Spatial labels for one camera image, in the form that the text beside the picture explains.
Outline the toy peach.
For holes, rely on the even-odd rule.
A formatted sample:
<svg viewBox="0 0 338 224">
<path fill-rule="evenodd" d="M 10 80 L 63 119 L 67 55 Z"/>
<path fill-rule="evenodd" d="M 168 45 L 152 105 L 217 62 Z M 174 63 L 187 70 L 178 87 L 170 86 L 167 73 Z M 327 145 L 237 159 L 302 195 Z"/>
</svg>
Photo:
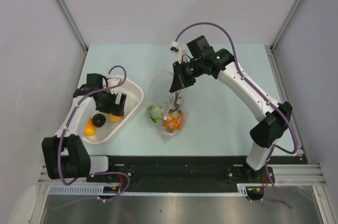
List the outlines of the toy peach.
<svg viewBox="0 0 338 224">
<path fill-rule="evenodd" d="M 108 114 L 107 117 L 113 123 L 119 123 L 120 121 L 124 119 L 124 116 L 117 116 L 117 115 L 112 115 L 112 114 Z"/>
</svg>

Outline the toy chocolate donut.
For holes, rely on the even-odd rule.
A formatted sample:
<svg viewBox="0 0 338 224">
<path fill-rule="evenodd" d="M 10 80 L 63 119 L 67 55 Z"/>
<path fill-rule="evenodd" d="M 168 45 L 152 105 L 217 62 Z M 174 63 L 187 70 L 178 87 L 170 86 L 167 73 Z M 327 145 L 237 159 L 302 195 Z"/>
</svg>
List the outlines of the toy chocolate donut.
<svg viewBox="0 0 338 224">
<path fill-rule="evenodd" d="M 103 114 L 95 114 L 92 117 L 94 127 L 101 128 L 106 123 L 106 116 Z"/>
</svg>

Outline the clear zip top bag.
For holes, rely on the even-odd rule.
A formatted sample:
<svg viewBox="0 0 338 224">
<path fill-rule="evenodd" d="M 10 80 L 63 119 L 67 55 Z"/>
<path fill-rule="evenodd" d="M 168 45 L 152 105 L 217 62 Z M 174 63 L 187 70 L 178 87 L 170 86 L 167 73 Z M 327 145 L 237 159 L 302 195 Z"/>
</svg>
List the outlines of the clear zip top bag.
<svg viewBox="0 0 338 224">
<path fill-rule="evenodd" d="M 168 133 L 164 126 L 163 126 L 163 120 L 159 120 L 158 122 L 153 122 L 151 119 L 149 119 L 147 115 L 147 108 L 150 105 L 158 105 L 161 106 L 162 111 L 165 114 L 168 112 L 170 105 L 172 103 L 172 96 L 175 94 L 170 93 L 169 89 L 171 86 L 173 80 L 173 73 L 167 70 L 162 69 L 158 75 L 153 79 L 153 81 L 150 83 L 147 89 L 147 94 L 146 94 L 146 111 L 145 111 L 145 116 L 146 118 L 155 126 L 156 130 L 158 131 L 162 141 L 168 142 L 171 140 L 173 137 L 177 137 L 181 131 L 185 128 L 187 118 L 188 118 L 188 108 L 185 103 L 184 97 L 180 91 L 177 91 L 181 94 L 181 98 L 183 99 L 183 105 L 182 105 L 182 111 L 185 117 L 185 123 L 183 125 L 183 128 L 181 129 L 180 132 L 178 133 Z"/>
</svg>

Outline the toy orange mango slice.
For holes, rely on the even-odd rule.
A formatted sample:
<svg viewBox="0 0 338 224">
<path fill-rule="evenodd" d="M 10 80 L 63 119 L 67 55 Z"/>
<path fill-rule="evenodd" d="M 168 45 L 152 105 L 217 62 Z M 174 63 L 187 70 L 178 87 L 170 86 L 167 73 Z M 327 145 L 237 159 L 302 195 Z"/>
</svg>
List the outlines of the toy orange mango slice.
<svg viewBox="0 0 338 224">
<path fill-rule="evenodd" d="M 96 128 L 93 124 L 92 119 L 90 118 L 87 122 L 85 129 L 84 129 L 84 135 L 93 136 L 93 135 L 95 135 L 95 133 L 96 133 Z"/>
</svg>

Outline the green toy watermelon ball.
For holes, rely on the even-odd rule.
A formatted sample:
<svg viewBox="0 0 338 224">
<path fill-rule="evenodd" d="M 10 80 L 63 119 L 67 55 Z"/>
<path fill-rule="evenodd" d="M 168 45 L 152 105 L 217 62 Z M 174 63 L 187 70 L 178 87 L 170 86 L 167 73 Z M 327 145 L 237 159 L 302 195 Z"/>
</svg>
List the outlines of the green toy watermelon ball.
<svg viewBox="0 0 338 224">
<path fill-rule="evenodd" d="M 158 122 L 159 120 L 164 119 L 164 113 L 162 111 L 161 106 L 158 105 L 150 105 L 147 108 L 147 115 L 149 119 L 151 119 L 153 122 Z"/>
</svg>

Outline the orange toy pineapple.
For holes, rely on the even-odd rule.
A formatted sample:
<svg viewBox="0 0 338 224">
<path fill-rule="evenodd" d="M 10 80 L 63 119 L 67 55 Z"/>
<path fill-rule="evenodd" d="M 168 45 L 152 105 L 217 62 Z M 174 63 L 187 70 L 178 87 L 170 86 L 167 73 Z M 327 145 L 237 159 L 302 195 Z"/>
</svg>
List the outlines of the orange toy pineapple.
<svg viewBox="0 0 338 224">
<path fill-rule="evenodd" d="M 185 123 L 182 111 L 183 99 L 181 94 L 176 92 L 172 96 L 172 103 L 168 112 L 165 114 L 163 126 L 168 133 L 174 134 L 181 131 Z"/>
</svg>

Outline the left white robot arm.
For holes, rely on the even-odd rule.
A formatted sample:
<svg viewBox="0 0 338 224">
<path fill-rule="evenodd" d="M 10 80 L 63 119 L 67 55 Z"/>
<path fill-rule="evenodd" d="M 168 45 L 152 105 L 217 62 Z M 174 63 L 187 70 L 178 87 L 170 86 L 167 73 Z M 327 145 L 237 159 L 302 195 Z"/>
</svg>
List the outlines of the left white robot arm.
<svg viewBox="0 0 338 224">
<path fill-rule="evenodd" d="M 82 137 L 94 111 L 121 117 L 127 99 L 125 93 L 111 92 L 108 79 L 98 73 L 87 75 L 86 83 L 73 93 L 72 106 L 59 130 L 42 141 L 49 178 L 83 178 L 89 175 L 91 159 Z"/>
</svg>

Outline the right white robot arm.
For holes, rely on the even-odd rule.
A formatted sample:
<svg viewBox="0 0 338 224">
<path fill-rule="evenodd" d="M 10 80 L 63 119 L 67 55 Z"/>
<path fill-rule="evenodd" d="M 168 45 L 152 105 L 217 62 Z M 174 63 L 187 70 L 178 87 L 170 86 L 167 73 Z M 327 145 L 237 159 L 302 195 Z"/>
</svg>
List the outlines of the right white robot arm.
<svg viewBox="0 0 338 224">
<path fill-rule="evenodd" d="M 174 41 L 170 51 L 178 57 L 173 63 L 171 93 L 194 85 L 196 78 L 205 74 L 229 87 L 253 113 L 258 124 L 250 130 L 253 144 L 243 175 L 247 181 L 257 182 L 272 146 L 288 128 L 293 110 L 291 104 L 271 98 L 236 65 L 233 54 L 224 48 L 214 51 L 203 35 L 185 48 Z"/>
</svg>

